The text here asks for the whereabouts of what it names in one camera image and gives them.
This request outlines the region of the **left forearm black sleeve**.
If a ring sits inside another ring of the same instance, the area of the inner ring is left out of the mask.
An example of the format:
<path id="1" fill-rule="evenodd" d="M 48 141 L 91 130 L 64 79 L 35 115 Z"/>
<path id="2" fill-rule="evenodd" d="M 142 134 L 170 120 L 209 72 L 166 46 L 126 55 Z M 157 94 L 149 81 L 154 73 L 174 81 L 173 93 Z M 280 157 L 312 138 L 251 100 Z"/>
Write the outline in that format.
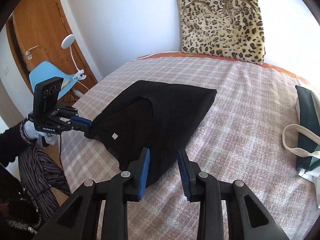
<path id="1" fill-rule="evenodd" d="M 7 167 L 39 137 L 31 121 L 23 120 L 1 134 L 1 164 Z"/>

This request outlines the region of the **left gloved hand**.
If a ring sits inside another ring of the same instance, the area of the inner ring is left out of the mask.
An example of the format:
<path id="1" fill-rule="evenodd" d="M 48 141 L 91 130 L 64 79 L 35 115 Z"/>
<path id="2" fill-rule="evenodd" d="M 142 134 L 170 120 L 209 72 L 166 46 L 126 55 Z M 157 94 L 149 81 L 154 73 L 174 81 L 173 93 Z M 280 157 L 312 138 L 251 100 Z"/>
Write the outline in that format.
<path id="1" fill-rule="evenodd" d="M 57 141 L 57 135 L 37 131 L 35 129 L 34 123 L 29 120 L 24 123 L 23 131 L 25 136 L 30 140 L 38 139 L 39 137 L 44 137 L 46 143 L 50 145 L 54 145 Z"/>

